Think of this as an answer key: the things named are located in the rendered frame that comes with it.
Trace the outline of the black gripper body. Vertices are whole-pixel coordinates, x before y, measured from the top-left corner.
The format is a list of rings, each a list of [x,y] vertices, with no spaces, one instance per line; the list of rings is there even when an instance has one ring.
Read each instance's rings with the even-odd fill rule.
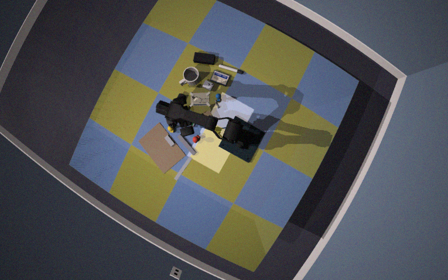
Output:
[[[173,101],[177,102],[177,103],[187,104],[184,96],[174,98]],[[194,134],[194,129],[193,129],[193,126],[191,125],[190,121],[183,121],[183,122],[181,122],[181,124],[184,127],[184,128],[180,129],[181,135],[183,137]],[[191,126],[189,126],[189,125],[191,125]]]

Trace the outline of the brown clipboard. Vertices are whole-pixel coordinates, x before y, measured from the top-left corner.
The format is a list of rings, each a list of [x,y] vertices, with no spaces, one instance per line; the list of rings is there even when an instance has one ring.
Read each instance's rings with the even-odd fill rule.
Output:
[[[186,155],[160,123],[139,141],[163,174]]]

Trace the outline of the dark grey mug with white handle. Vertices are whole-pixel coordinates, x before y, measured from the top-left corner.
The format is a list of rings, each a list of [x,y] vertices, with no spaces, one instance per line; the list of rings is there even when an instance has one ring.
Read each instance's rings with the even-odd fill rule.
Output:
[[[187,69],[185,69],[183,72],[183,77],[184,79],[179,81],[181,86],[183,86],[186,83],[188,83],[191,86],[195,86],[200,81],[199,71],[195,67],[188,67]]]

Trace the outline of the white paper card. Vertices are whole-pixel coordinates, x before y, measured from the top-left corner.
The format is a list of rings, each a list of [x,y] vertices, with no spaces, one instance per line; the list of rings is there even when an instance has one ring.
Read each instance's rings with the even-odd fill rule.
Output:
[[[189,106],[210,106],[209,104],[209,94],[207,93],[192,93],[190,92],[190,102],[191,104]]]

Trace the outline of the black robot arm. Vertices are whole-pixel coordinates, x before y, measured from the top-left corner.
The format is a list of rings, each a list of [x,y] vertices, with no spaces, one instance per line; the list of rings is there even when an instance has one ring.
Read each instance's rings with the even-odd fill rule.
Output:
[[[190,121],[194,124],[201,125],[205,129],[211,130],[218,139],[236,144],[241,149],[249,149],[254,133],[243,129],[240,121],[230,117],[217,118],[212,115],[206,116],[197,112],[189,111],[182,103],[171,101],[170,103],[159,101],[156,105],[156,113],[165,115],[166,122],[171,128],[176,127],[178,122]],[[218,120],[228,119],[228,124],[221,138],[216,133],[215,128]],[[177,122],[178,121],[178,122]]]

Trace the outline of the beige cardboard box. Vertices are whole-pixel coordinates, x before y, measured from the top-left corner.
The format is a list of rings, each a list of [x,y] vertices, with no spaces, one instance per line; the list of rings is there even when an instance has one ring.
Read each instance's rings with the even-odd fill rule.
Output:
[[[206,116],[212,115],[210,110],[208,110],[208,111],[206,111],[204,113],[201,113],[201,114],[206,115]]]

